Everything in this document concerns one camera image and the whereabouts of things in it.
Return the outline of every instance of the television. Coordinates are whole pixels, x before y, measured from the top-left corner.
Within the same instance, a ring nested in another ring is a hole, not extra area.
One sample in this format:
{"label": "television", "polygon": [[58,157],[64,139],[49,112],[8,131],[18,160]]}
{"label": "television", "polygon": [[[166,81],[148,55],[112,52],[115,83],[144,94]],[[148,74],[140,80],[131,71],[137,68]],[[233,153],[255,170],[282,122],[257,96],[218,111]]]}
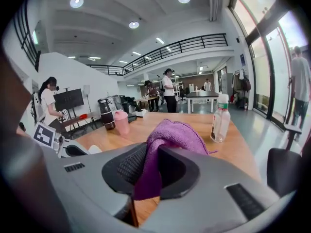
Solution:
{"label": "television", "polygon": [[56,94],[54,99],[57,111],[84,105],[81,89]]}

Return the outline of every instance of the wooden table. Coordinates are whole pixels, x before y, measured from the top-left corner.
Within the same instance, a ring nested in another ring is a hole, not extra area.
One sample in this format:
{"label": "wooden table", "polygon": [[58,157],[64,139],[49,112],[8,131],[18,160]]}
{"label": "wooden table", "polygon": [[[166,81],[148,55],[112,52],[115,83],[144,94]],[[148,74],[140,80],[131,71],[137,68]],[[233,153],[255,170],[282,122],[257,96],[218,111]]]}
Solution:
{"label": "wooden table", "polygon": [[202,100],[202,99],[211,99],[212,100],[212,106],[211,106],[211,112],[213,113],[213,104],[214,104],[214,99],[218,99],[219,93],[214,92],[214,91],[197,91],[197,92],[190,92],[187,95],[187,104],[188,104],[188,113],[190,114],[190,104],[191,104],[191,100],[192,100],[192,105],[191,105],[191,110],[193,112],[193,102],[195,100]]}
{"label": "wooden table", "polygon": [[150,102],[150,100],[152,100],[152,99],[157,99],[158,97],[159,97],[159,96],[156,96],[156,97],[149,97],[149,98],[147,98],[147,99],[137,99],[137,100],[134,100],[134,102],[139,102],[140,108],[142,108],[141,102],[148,102],[149,111],[151,112],[151,102]]}
{"label": "wooden table", "polygon": [[[180,121],[191,125],[203,138],[207,150],[218,152],[211,154],[212,157],[226,160],[253,179],[261,182],[254,157],[250,152],[244,138],[241,136],[233,122],[230,122],[226,139],[222,143],[214,143],[210,138],[213,115],[211,114],[179,114],[179,113],[156,113],[148,112],[143,118],[137,118],[130,123],[130,133],[121,137],[116,129],[107,131],[101,127],[76,139],[82,146],[89,149],[97,145],[102,151],[125,147],[133,143],[145,142],[148,135],[163,120]],[[142,224],[159,203],[159,197],[135,201],[135,209],[139,224]]]}

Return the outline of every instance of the metal railing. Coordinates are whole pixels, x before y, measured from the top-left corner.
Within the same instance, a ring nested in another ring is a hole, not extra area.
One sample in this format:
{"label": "metal railing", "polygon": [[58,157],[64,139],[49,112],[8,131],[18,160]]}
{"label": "metal railing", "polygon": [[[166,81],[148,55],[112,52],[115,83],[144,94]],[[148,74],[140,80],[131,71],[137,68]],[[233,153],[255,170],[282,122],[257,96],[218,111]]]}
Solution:
{"label": "metal railing", "polygon": [[25,0],[15,13],[13,23],[21,48],[25,51],[29,61],[34,65],[36,71],[38,71],[41,51],[35,49],[32,33],[29,30],[27,3],[28,0]]}
{"label": "metal railing", "polygon": [[106,66],[106,65],[87,65],[95,70],[98,70],[104,74],[107,75],[117,75],[117,76],[123,76],[123,67],[118,66]]}
{"label": "metal railing", "polygon": [[176,54],[205,49],[214,47],[225,47],[228,46],[227,40],[225,38],[225,33],[214,33],[202,36],[197,36],[182,41],[177,41],[152,52],[149,52],[138,59],[128,63],[123,67],[124,75],[135,71],[145,65],[156,62],[158,60],[171,57]]}

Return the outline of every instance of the pink bottle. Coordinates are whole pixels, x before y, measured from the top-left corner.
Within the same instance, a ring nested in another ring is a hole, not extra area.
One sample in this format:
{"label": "pink bottle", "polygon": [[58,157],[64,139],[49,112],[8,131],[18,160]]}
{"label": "pink bottle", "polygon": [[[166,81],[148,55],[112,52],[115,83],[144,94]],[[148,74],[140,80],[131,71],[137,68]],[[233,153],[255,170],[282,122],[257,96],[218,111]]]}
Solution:
{"label": "pink bottle", "polygon": [[120,135],[126,135],[130,132],[130,126],[128,124],[127,113],[123,110],[117,110],[113,116],[115,125]]}

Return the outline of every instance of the gray floor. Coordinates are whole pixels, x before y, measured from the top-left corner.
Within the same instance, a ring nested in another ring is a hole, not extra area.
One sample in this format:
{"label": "gray floor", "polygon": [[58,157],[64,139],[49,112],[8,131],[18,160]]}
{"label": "gray floor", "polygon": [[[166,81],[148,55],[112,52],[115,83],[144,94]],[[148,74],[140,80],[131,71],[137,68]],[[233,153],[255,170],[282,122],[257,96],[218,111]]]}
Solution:
{"label": "gray floor", "polygon": [[[193,113],[211,114],[211,103],[201,103],[193,105]],[[160,106],[161,112],[167,112],[165,104]],[[187,113],[187,104],[177,105],[178,113]],[[285,145],[284,132],[281,131],[272,122],[254,111],[238,110],[235,105],[229,105],[231,120],[236,125],[241,135],[249,146],[250,151],[254,155],[256,164],[264,183],[267,182],[267,158],[271,148],[279,148]]]}

